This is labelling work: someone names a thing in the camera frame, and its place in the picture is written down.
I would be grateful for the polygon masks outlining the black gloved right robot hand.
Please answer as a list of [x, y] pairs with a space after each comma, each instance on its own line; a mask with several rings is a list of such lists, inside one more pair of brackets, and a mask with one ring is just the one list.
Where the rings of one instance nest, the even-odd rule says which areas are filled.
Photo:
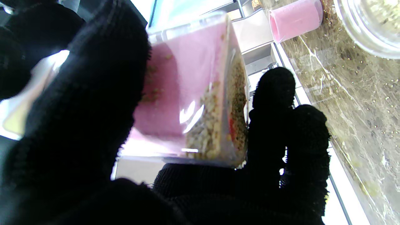
[[85, 20], [58, 0], [2, 0], [12, 14], [1, 26], [1, 100], [18, 95], [43, 58], [65, 50]]

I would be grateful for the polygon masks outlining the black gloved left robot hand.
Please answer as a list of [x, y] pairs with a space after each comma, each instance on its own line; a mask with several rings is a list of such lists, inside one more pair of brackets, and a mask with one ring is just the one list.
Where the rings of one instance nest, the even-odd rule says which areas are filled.
[[250, 111], [244, 168], [167, 163], [153, 188], [110, 176], [134, 124], [150, 44], [128, 0], [106, 0], [1, 149], [2, 225], [323, 225], [325, 115], [292, 107], [290, 70], [268, 70]]

